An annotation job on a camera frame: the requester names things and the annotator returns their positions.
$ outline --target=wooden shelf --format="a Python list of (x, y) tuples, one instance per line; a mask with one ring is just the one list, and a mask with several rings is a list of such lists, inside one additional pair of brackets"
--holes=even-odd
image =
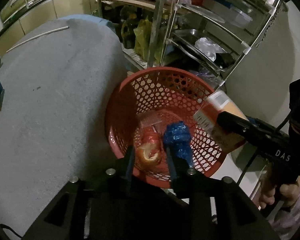
[[(154, 1), (140, 1), (140, 0), (101, 0), (104, 3), (111, 4), (111, 5), (133, 5), (136, 7), (144, 8), (149, 11), (154, 11), (155, 2)], [(169, 11), (170, 6), (164, 5), (163, 11)]]

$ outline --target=white cable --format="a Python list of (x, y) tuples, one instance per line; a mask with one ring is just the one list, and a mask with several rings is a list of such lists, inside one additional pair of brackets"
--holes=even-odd
[(23, 41), (23, 42), (17, 44), (16, 46), (12, 47), (11, 49), (8, 49), (8, 50), (7, 50), (7, 53), (8, 53), (9, 51), (15, 49), (16, 47), (19, 47), (20, 45), (25, 44), (25, 43), (28, 42), (28, 41), (32, 41), (32, 40), (34, 40), (34, 39), (36, 39), (36, 38), (39, 38), (39, 37), (41, 37), (41, 36), (43, 36), (43, 35), (47, 35), (47, 34), (54, 33), (54, 32), (58, 32), (58, 31), (63, 31), (63, 30), (66, 30), (66, 29), (69, 29), (69, 26), (65, 26), (65, 27), (57, 28), (57, 29), (52, 30), (52, 31), (48, 31), (48, 32), (45, 32), (45, 33), (41, 33), (41, 34), (39, 34), (39, 35), (37, 35), (37, 36), (34, 36), (34, 37), (30, 38), (30, 39), (27, 39), (26, 41)]

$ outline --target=metal tray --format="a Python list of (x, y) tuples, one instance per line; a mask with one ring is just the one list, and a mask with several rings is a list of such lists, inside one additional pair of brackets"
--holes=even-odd
[(204, 60), (213, 72), (225, 71), (224, 69), (221, 69), (219, 66), (217, 66), (211, 59), (209, 59), (206, 55), (204, 55), (194, 46), (198, 39), (202, 37), (207, 37), (207, 35), (204, 32), (200, 32), (195, 29), (175, 30), (172, 32), (172, 36), (173, 40), (181, 42), (189, 50), (196, 54), (200, 59)]

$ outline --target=stainless steel shelf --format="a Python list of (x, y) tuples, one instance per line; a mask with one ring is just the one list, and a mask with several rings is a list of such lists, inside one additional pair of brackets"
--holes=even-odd
[(190, 5), (179, 5), (180, 8), (186, 9), (189, 12), (195, 13), (202, 18), (206, 19), (207, 21), (213, 23), (214, 25), (218, 26), (220, 29), (224, 30), (226, 33), (230, 34), (233, 38), (235, 38), (240, 43), (245, 43), (242, 39), (240, 39), (237, 35), (235, 35), (233, 32), (228, 30), (226, 27), (223, 27), (220, 23), (216, 22), (215, 20), (207, 17), (205, 14), (201, 13), (200, 11), (196, 10), (195, 8), (191, 7)]
[[(198, 39), (208, 36), (205, 32), (199, 32), (194, 29), (176, 30), (172, 32), (171, 36), (173, 37), (173, 41), (174, 41), (172, 42), (173, 45), (177, 46), (185, 54), (187, 54), (192, 59), (196, 60), (201, 65), (204, 65), (214, 74), (218, 75), (219, 72), (226, 71), (225, 69), (222, 69), (218, 65), (216, 65), (209, 57), (207, 57), (205, 54), (203, 54), (195, 47), (194, 44)], [(176, 42), (181, 42), (187, 48), (188, 51), (185, 51), (184, 48), (180, 48), (180, 45), (179, 44), (176, 45)]]

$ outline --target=kitchen counter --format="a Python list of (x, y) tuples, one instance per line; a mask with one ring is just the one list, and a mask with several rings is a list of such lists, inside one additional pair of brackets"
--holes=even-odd
[(17, 11), (12, 17), (11, 20), (8, 20), (7, 23), (5, 23), (3, 25), (3, 29), (0, 31), (0, 37), (16, 22), (18, 21), (23, 15), (25, 15), (27, 12), (31, 11), (33, 8), (35, 8), (36, 6), (44, 3), (47, 0), (40, 0), (39, 2), (35, 3), (33, 6), (31, 6), (30, 8), (26, 8), (26, 6), (24, 6), (22, 9), (20, 9), (19, 11)]

